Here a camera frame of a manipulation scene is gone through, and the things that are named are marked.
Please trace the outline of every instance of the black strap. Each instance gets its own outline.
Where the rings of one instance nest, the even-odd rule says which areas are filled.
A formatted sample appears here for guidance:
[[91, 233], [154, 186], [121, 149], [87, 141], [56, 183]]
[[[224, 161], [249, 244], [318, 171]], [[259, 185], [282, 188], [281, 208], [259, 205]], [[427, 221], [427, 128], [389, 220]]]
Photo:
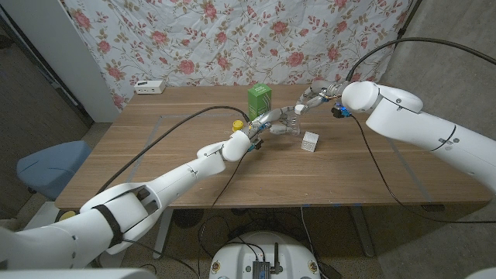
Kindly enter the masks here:
[[114, 215], [110, 212], [109, 208], [107, 208], [105, 205], [97, 205], [93, 207], [94, 209], [100, 211], [100, 213], [105, 217], [105, 220], [107, 220], [108, 225], [110, 226], [110, 229], [112, 229], [112, 232], [114, 233], [114, 237], [112, 237], [112, 241], [110, 242], [110, 245], [108, 248], [119, 244], [122, 242], [122, 232], [121, 232], [121, 226], [115, 220]]

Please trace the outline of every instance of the yellow bottle cap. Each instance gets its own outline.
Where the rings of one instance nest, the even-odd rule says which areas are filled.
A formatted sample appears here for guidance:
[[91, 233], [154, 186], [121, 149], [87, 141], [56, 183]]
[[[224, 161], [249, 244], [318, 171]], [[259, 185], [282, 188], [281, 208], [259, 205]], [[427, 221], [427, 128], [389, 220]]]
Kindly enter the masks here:
[[232, 124], [232, 130], [233, 130], [233, 132], [238, 131], [238, 130], [241, 130], [242, 128], [243, 128], [243, 121], [241, 121], [241, 120], [236, 120]]
[[62, 221], [62, 220], [65, 220], [65, 219], [69, 219], [70, 217], [74, 217], [76, 216], [76, 212], [70, 210], [68, 212], [65, 212], [64, 214], [62, 214], [62, 216], [59, 218], [59, 221]]

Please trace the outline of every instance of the floral fabric backdrop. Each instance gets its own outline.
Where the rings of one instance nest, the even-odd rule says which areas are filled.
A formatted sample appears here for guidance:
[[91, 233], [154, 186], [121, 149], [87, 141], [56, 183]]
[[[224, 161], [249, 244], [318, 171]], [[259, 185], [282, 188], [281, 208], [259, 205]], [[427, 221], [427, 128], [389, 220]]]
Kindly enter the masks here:
[[[307, 84], [344, 79], [394, 40], [411, 0], [65, 0], [122, 110], [138, 80], [167, 86]], [[354, 81], [376, 81], [392, 48]]]

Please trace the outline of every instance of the blue chair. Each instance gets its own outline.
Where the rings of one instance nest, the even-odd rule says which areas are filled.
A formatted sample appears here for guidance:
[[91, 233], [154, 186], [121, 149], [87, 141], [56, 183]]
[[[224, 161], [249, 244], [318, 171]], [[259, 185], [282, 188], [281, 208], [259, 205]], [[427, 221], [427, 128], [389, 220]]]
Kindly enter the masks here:
[[90, 153], [82, 140], [52, 146], [19, 160], [17, 176], [28, 188], [55, 200]]

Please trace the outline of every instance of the green juice carton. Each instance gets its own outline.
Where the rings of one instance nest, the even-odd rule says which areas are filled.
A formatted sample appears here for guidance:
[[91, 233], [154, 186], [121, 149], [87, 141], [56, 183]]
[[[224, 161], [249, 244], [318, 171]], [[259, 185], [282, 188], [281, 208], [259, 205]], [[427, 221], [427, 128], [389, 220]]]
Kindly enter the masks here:
[[254, 120], [257, 116], [270, 111], [272, 89], [266, 84], [255, 84], [248, 89], [248, 116]]

